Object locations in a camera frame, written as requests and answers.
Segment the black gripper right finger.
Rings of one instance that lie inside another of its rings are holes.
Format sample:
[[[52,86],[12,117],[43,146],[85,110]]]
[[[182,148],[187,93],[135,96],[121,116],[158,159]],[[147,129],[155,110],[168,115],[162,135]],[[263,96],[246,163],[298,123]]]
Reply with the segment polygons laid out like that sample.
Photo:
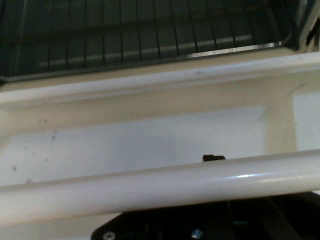
[[[318,240],[320,196],[313,192],[224,201],[215,240]]]

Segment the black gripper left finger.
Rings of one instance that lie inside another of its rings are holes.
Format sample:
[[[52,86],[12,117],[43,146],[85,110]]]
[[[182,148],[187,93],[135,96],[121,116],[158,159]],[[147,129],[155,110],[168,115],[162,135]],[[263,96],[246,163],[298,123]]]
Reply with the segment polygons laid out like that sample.
[[[98,227],[92,240],[208,240],[228,218],[228,202],[124,212]]]

